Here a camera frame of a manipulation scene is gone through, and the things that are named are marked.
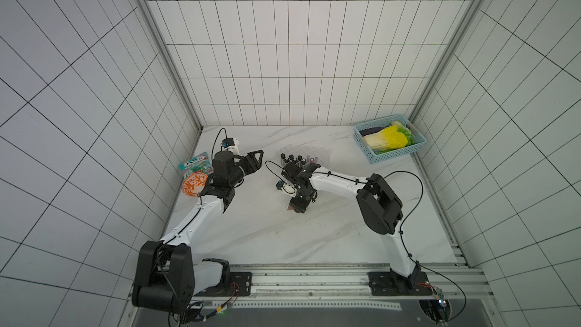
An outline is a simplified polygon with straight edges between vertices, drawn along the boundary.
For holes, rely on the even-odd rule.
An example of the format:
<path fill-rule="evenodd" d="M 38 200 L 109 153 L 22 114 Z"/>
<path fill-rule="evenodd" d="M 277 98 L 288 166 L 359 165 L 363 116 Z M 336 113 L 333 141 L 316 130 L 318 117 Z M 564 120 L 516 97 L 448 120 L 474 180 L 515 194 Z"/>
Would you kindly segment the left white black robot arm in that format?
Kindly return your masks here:
<path fill-rule="evenodd" d="M 229 292 L 228 261 L 208 258 L 195 263 L 192 253 L 230 206 L 236 186 L 257 172 L 262 163 L 262 150 L 245 156 L 232 151 L 214 155 L 213 173 L 193 210 L 161 240 L 145 242 L 139 251 L 133 306 L 183 315 L 195 295 Z"/>

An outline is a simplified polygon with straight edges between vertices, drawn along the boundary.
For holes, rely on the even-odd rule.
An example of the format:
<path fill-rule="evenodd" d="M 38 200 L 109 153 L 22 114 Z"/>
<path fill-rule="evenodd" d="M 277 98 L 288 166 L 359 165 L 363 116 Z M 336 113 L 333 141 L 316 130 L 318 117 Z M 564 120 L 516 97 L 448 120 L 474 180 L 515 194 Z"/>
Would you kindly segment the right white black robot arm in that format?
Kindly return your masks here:
<path fill-rule="evenodd" d="M 365 179 L 329 171 L 317 163 L 306 166 L 286 164 L 282 177 L 294 188 L 290 207 L 303 213 L 320 191 L 355 201 L 365 224 L 381 236 L 390 269 L 369 272 L 369 288 L 374 296 L 433 296 L 434 289 L 420 263 L 414 261 L 402 241 L 404 221 L 402 201 L 384 177 L 374 173 Z"/>

